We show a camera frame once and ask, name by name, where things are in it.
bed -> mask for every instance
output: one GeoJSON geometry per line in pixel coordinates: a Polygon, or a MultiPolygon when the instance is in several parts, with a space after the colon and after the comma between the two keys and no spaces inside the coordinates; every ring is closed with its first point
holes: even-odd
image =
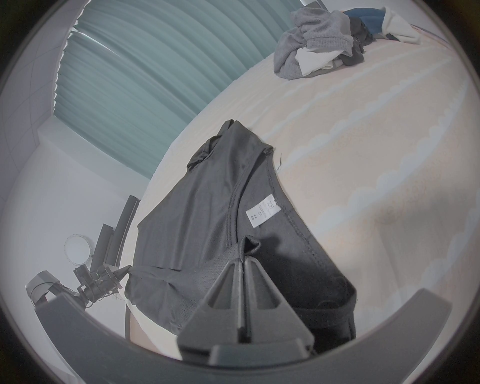
{"type": "MultiPolygon", "coordinates": [[[[225,120],[239,120],[274,146],[286,195],[356,287],[357,336],[421,287],[453,303],[433,357],[478,288],[480,104],[454,51],[418,31],[420,45],[378,40],[365,47],[364,63],[309,79],[276,77],[273,55],[249,69],[170,146],[132,220],[120,267],[132,264],[138,223],[185,174],[192,154],[225,120]]],[[[179,359],[176,336],[126,302],[155,348],[179,359]]]]}

white towel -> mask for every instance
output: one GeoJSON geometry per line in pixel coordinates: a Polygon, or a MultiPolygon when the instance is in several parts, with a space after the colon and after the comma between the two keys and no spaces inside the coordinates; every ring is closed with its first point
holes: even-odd
{"type": "Polygon", "coordinates": [[[388,7],[385,9],[384,22],[382,23],[382,34],[391,34],[402,43],[420,44],[420,34],[412,28],[401,16],[388,7]]]}
{"type": "Polygon", "coordinates": [[[332,60],[340,55],[342,51],[312,52],[308,48],[297,49],[297,59],[301,74],[307,76],[318,69],[332,69],[332,60]]]}

white label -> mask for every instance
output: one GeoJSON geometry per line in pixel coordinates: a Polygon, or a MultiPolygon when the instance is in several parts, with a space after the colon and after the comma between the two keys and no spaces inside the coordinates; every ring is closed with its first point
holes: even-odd
{"type": "Polygon", "coordinates": [[[273,195],[268,195],[260,201],[255,207],[246,211],[248,219],[254,228],[267,221],[282,209],[278,206],[273,195]]]}

blue garment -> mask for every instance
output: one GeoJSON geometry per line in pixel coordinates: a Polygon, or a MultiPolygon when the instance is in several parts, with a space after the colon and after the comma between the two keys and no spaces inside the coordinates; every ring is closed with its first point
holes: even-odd
{"type": "Polygon", "coordinates": [[[343,13],[350,17],[359,17],[372,35],[382,33],[382,23],[385,18],[385,10],[375,8],[354,8],[343,13]]]}

curtain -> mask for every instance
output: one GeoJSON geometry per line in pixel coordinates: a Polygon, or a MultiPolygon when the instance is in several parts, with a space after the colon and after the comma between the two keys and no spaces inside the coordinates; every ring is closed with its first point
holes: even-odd
{"type": "Polygon", "coordinates": [[[270,55],[299,0],[92,0],[63,51],[54,114],[152,177],[169,145],[270,55]]]}

